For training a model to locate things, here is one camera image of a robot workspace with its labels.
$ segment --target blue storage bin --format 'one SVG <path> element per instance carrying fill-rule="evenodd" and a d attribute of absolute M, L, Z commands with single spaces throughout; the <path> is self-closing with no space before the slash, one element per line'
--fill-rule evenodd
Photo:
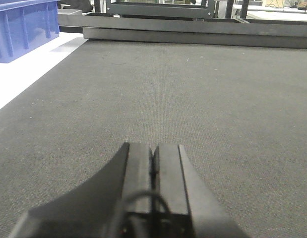
<path fill-rule="evenodd" d="M 8 63 L 58 37 L 55 0 L 0 0 L 0 63 Z"/>

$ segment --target table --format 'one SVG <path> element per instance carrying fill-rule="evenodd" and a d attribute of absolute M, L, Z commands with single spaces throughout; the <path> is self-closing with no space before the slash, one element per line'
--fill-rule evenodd
<path fill-rule="evenodd" d="M 241 9 L 242 9 L 242 5 L 239 5 L 239 4 L 233 5 L 233 10 L 241 10 Z M 254 6 L 254 5 L 248 6 L 248 11 L 273 11 L 273 12 L 307 14 L 307 11 L 298 10 L 298 9 L 295 9 L 295 8 L 289 8 L 289 7 L 276 8 L 276 7 L 270 7 L 270 6 L 265 7 L 265 6 Z"/>
<path fill-rule="evenodd" d="M 307 14 L 295 14 L 285 12 L 249 11 L 247 18 L 283 20 L 283 21 L 307 21 Z"/>
<path fill-rule="evenodd" d="M 83 34 L 61 32 L 60 37 L 24 56 L 0 63 L 0 109 L 85 41 Z"/>

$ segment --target gray carpet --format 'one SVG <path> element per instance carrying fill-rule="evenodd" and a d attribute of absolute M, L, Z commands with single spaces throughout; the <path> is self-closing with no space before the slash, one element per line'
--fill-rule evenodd
<path fill-rule="evenodd" d="M 185 145 L 248 234 L 307 238 L 307 51 L 85 43 L 0 110 L 0 238 L 124 141 Z"/>

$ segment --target metal frame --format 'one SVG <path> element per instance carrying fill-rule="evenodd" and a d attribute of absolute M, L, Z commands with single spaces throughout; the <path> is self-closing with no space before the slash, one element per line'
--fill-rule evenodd
<path fill-rule="evenodd" d="M 246 19 L 247 11 L 248 11 L 249 0 L 244 0 L 241 11 L 241 19 Z"/>
<path fill-rule="evenodd" d="M 234 0 L 227 0 L 225 18 L 232 18 Z"/>
<path fill-rule="evenodd" d="M 116 18 L 92 13 L 60 15 L 59 23 L 82 27 L 84 37 L 90 39 L 307 49 L 307 22 L 179 19 Z"/>
<path fill-rule="evenodd" d="M 119 15 L 145 15 L 183 18 L 211 18 L 214 16 L 215 1 L 202 0 L 202 5 L 158 4 L 120 2 L 106 0 L 106 13 Z"/>

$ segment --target black cable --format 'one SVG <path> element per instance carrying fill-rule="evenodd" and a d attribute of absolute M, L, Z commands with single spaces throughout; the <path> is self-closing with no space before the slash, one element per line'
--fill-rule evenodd
<path fill-rule="evenodd" d="M 156 192 L 144 190 L 144 191 L 139 191 L 139 192 L 135 192 L 134 194 L 131 194 L 130 196 L 123 199 L 117 205 L 116 211 L 115 211 L 113 218 L 112 218 L 112 220 L 109 224 L 106 238 L 118 238 L 119 237 L 119 231 L 120 231 L 120 229 L 123 225 L 123 221 L 127 217 L 127 211 L 126 211 L 127 206 L 129 204 L 135 202 L 136 200 L 144 198 L 144 197 L 152 197 L 153 199 L 157 200 L 162 205 L 168 219 L 170 220 L 171 228 L 172 228 L 173 232 L 177 233 L 178 237 L 180 237 L 181 229 L 176 224 L 174 217 L 171 213 L 171 210 L 169 209 L 169 207 L 168 207 L 166 201 L 163 199 L 163 197 Z"/>

